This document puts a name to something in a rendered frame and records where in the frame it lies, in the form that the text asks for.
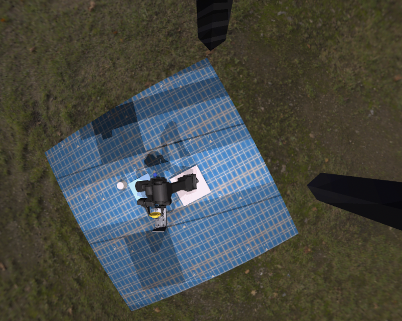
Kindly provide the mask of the yellow round plate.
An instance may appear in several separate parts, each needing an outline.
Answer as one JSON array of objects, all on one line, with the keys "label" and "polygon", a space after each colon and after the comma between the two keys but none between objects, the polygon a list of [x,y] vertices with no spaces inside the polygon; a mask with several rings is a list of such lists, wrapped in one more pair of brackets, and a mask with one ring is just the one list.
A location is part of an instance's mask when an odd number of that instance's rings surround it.
[{"label": "yellow round plate", "polygon": [[152,212],[152,213],[149,214],[149,216],[151,216],[152,218],[157,218],[157,217],[159,217],[160,215],[161,215],[160,212]]}]

